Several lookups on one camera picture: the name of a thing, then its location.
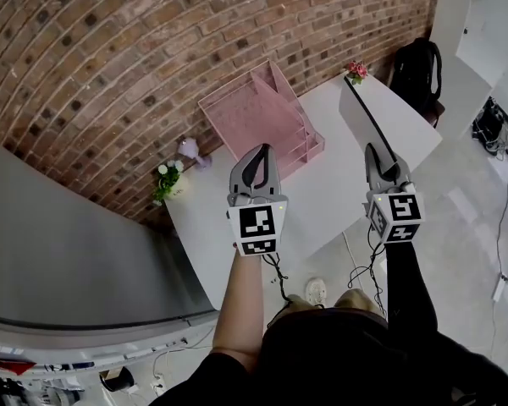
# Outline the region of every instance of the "bare forearm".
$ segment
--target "bare forearm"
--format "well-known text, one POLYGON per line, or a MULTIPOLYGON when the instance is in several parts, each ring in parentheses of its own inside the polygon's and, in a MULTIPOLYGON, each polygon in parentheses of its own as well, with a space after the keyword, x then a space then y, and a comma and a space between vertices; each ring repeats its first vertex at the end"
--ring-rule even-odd
POLYGON ((247 370, 254 367, 263 336, 262 266, 259 257, 235 253, 220 317, 213 339, 213 352, 239 360, 247 370))

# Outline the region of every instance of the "potted plant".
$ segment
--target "potted plant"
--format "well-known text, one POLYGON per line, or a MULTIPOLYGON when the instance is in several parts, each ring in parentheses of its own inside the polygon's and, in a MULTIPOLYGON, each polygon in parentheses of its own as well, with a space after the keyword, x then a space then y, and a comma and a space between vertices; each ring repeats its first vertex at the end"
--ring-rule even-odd
POLYGON ((352 85, 360 85, 364 78, 367 77, 367 68, 363 63, 358 63, 356 60, 346 64, 346 77, 352 80, 352 85))
POLYGON ((157 186, 153 193, 156 206, 161 206, 164 199, 175 199, 186 191, 188 183, 182 174, 184 170, 182 161, 168 161, 158 167, 157 186))

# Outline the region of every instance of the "gray partition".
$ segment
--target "gray partition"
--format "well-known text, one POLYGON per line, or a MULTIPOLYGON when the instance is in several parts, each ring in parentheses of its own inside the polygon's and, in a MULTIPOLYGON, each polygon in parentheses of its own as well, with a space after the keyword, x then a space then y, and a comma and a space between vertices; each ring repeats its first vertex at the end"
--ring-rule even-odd
POLYGON ((0 147, 0 322, 97 329, 212 310, 178 239, 90 202, 0 147))

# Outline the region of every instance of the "vase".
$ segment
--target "vase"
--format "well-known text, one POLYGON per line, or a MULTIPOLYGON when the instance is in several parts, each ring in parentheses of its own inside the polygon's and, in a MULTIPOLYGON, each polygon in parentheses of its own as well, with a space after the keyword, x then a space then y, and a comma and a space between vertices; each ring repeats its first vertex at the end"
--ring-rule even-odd
POLYGON ((180 197, 188 189, 188 179, 184 174, 179 176, 179 180, 171 187, 171 190, 166 194, 166 199, 174 200, 180 197))

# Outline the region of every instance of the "white shoe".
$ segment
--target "white shoe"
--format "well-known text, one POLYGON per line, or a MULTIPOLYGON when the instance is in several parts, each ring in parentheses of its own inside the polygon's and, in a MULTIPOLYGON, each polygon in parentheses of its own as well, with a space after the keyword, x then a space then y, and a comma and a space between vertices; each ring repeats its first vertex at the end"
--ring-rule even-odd
POLYGON ((328 290, 325 288, 325 282, 322 278, 312 278, 306 284, 306 300, 310 305, 323 305, 328 297, 328 290))

